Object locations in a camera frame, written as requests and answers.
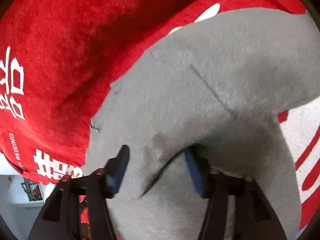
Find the red wedding blanket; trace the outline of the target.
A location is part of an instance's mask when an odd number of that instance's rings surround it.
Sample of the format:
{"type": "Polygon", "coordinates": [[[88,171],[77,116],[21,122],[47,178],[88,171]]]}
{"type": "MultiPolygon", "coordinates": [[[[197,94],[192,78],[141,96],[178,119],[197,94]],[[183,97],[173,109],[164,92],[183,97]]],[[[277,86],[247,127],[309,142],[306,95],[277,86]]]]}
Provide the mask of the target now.
{"type": "MultiPolygon", "coordinates": [[[[12,0],[1,17],[1,153],[42,184],[88,175],[91,121],[112,83],[166,36],[251,8],[308,13],[319,30],[309,0],[12,0]]],[[[294,239],[319,207],[319,97],[277,120],[301,203],[294,239]]]]}

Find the grey knit sweater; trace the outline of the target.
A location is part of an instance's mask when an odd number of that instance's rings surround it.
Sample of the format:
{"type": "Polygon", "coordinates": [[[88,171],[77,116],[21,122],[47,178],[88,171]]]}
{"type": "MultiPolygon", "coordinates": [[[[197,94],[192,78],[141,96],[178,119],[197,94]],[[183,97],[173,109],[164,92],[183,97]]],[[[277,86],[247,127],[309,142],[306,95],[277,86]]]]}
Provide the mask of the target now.
{"type": "Polygon", "coordinates": [[[181,151],[252,176],[287,238],[300,224],[293,157],[277,115],[319,97],[319,30],[308,13],[251,8],[190,24],[146,50],[91,121],[83,171],[130,148],[111,216],[122,239],[196,239],[207,207],[181,151]]]}

